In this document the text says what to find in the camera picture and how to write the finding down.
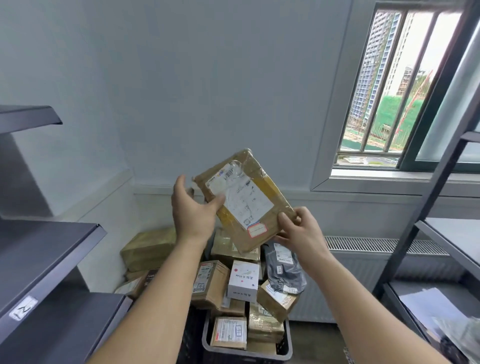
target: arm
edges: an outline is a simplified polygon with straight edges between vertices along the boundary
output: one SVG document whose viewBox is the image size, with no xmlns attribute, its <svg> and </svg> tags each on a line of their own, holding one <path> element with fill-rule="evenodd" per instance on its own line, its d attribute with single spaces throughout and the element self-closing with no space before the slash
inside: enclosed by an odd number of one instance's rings
<svg viewBox="0 0 480 364">
<path fill-rule="evenodd" d="M 177 179 L 172 196 L 177 243 L 148 288 L 88 364 L 175 363 L 187 319 L 200 257 L 225 198 L 207 205 Z"/>
<path fill-rule="evenodd" d="M 302 267 L 318 284 L 355 362 L 448 364 L 335 259 L 310 211 L 306 207 L 295 210 L 300 225 L 280 214 L 278 220 L 284 232 L 276 240 L 297 253 Z"/>
</svg>

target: white box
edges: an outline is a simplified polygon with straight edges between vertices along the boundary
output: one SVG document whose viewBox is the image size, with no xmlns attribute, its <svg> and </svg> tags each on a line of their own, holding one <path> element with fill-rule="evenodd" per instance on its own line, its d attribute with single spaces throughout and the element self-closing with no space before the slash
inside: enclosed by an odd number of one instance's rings
<svg viewBox="0 0 480 364">
<path fill-rule="evenodd" d="M 234 260 L 228 282 L 227 297 L 256 302 L 259 272 L 260 267 L 257 263 Z"/>
</svg>

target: white radiator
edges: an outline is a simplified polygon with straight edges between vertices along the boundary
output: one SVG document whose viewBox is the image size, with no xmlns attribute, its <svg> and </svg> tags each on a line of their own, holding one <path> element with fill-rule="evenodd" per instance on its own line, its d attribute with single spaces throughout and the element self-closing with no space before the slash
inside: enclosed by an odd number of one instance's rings
<svg viewBox="0 0 480 364">
<path fill-rule="evenodd" d="M 326 237 L 335 257 L 371 292 L 398 243 L 397 239 Z M 401 279 L 457 282 L 464 269 L 437 244 L 415 240 L 396 277 Z M 330 322 L 335 320 L 316 283 L 307 276 L 307 288 L 289 315 L 290 320 Z"/>
</svg>

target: forearm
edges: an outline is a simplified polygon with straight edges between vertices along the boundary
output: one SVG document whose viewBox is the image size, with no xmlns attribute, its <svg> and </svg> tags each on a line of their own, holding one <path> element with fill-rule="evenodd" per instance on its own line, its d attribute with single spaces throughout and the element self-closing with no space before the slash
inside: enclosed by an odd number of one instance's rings
<svg viewBox="0 0 480 364">
<path fill-rule="evenodd" d="M 175 363 L 202 251 L 177 242 L 156 277 L 89 364 Z"/>
<path fill-rule="evenodd" d="M 333 255 L 317 255 L 311 261 L 316 264 L 308 264 L 308 273 L 324 294 L 357 363 L 448 363 L 385 309 Z"/>
</svg>

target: shelf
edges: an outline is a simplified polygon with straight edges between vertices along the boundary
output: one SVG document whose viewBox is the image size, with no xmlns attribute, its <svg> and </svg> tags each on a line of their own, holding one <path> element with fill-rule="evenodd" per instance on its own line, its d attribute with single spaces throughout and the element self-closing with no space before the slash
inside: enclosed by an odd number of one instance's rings
<svg viewBox="0 0 480 364">
<path fill-rule="evenodd" d="M 480 133 L 478 132 L 466 132 L 462 135 L 462 139 L 467 142 L 480 143 Z"/>
<path fill-rule="evenodd" d="M 0 343 L 105 235 L 97 224 L 0 220 Z"/>
<path fill-rule="evenodd" d="M 50 124 L 62 124 L 50 106 L 0 105 L 0 134 Z"/>
<path fill-rule="evenodd" d="M 480 220 L 426 218 L 415 225 L 480 279 Z"/>
<path fill-rule="evenodd" d="M 441 282 L 409 282 L 394 280 L 384 284 L 385 294 L 402 316 L 405 324 L 423 339 L 432 342 L 425 327 L 403 305 L 399 296 L 438 288 L 467 317 L 480 317 L 480 302 L 462 285 Z"/>
<path fill-rule="evenodd" d="M 120 294 L 59 287 L 0 345 L 2 363 L 84 363 L 132 301 Z"/>
</svg>

